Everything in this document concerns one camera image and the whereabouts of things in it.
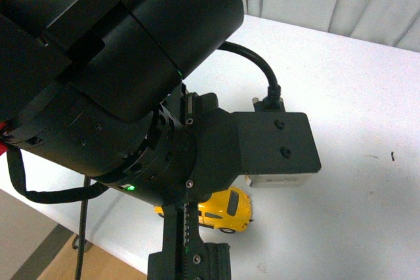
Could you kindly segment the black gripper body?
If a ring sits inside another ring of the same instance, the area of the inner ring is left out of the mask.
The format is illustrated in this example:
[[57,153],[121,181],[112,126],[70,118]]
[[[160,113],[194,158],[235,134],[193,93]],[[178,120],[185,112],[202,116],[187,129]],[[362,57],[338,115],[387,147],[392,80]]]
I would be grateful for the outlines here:
[[230,246],[206,243],[199,233],[198,204],[237,177],[240,145],[235,121],[215,94],[173,92],[165,106],[175,114],[193,148],[194,165],[180,183],[182,195],[163,204],[162,250],[148,257],[148,279],[231,279]]

